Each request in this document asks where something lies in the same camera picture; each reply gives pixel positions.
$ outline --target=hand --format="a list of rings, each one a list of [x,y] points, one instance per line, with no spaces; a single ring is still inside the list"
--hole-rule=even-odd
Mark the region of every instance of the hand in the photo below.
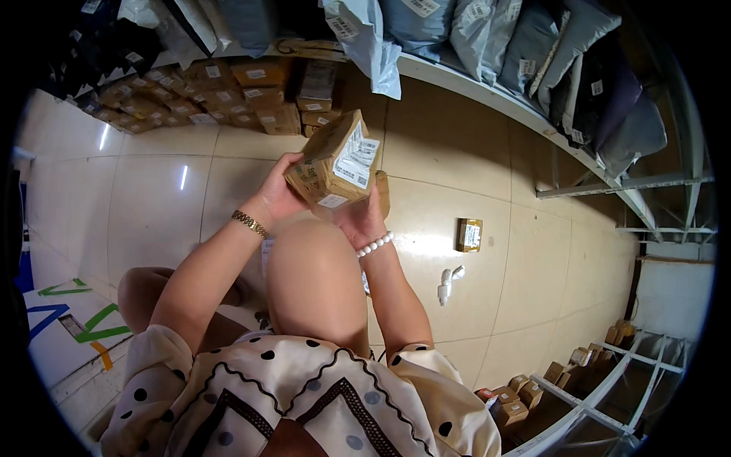
[[[371,186],[371,196],[342,208],[334,214],[333,224],[340,227],[353,249],[362,249],[386,234],[378,187]]]
[[[261,212],[265,214],[262,223],[266,224],[268,230],[289,215],[309,209],[307,202],[296,195],[287,184],[287,180],[284,179],[284,171],[291,164],[302,159],[302,155],[302,153],[288,152],[280,157],[269,172],[264,184],[250,200],[251,203],[256,203]]]

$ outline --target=white wall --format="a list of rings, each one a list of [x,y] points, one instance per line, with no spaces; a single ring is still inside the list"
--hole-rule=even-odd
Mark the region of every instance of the white wall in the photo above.
[[[647,245],[647,255],[686,260],[711,260],[715,246]],[[645,260],[637,286],[633,323],[668,336],[697,341],[713,286],[715,265]]]

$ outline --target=woman's right hand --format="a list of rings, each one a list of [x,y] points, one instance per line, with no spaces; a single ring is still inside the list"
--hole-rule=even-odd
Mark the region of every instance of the woman's right hand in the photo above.
[[[333,223],[340,227],[356,251],[386,234],[378,187],[371,186],[371,196],[342,208],[334,214]]]

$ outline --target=leg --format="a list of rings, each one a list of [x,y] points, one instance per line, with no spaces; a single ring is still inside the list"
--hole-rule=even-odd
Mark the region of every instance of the leg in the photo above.
[[[324,339],[366,358],[371,354],[360,265],[336,226],[309,219],[286,227],[274,241],[266,276],[277,333]]]
[[[132,268],[122,277],[119,282],[119,312],[135,335],[147,328],[157,300],[174,271],[163,267]],[[239,301],[239,293],[232,287],[223,304],[236,305]],[[241,324],[215,313],[198,352],[229,346],[246,331]]]

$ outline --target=blouse sleeve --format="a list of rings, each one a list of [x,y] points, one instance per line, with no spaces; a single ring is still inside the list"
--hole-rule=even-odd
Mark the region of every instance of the blouse sleeve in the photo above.
[[[133,336],[124,389],[102,435],[102,455],[133,456],[147,450],[150,430],[160,420],[172,420],[170,405],[183,392],[192,366],[188,344],[168,327],[150,325]]]
[[[388,366],[416,389],[442,455],[501,455],[492,416],[442,354],[424,344],[410,344],[393,354]]]

